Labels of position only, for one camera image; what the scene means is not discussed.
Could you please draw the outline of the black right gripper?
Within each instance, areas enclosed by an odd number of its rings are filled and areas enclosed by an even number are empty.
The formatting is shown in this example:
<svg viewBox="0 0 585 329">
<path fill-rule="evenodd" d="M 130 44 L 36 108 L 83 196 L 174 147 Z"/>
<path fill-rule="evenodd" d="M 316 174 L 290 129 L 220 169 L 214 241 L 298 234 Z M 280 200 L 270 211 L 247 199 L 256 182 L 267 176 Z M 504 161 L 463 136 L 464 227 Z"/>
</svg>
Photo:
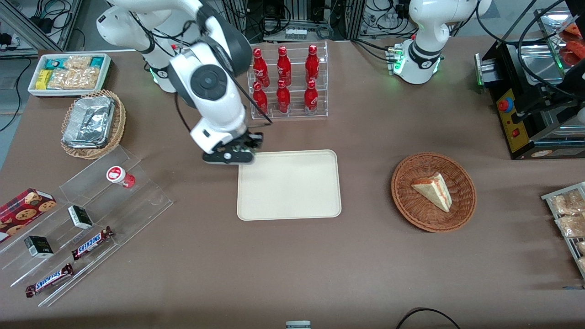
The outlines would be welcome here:
<svg viewBox="0 0 585 329">
<path fill-rule="evenodd" d="M 219 147 L 219 151 L 224 153 L 254 153 L 262 148 L 264 139 L 264 133 L 247 131 L 242 136 Z"/>
</svg>

